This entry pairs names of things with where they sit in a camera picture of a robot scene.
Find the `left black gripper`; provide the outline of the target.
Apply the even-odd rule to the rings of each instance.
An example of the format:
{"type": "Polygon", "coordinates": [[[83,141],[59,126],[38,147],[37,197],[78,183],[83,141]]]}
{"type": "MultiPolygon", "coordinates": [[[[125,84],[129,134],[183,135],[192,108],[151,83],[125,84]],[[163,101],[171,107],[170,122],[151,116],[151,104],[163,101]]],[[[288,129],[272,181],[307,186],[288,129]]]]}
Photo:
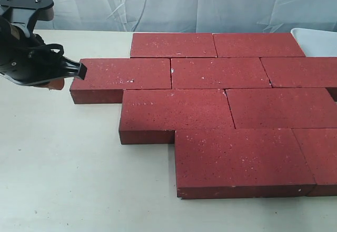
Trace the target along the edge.
{"type": "Polygon", "coordinates": [[[46,44],[33,34],[27,38],[1,17],[1,76],[21,86],[44,86],[62,90],[65,78],[85,80],[87,67],[64,55],[60,44],[46,44]]]}

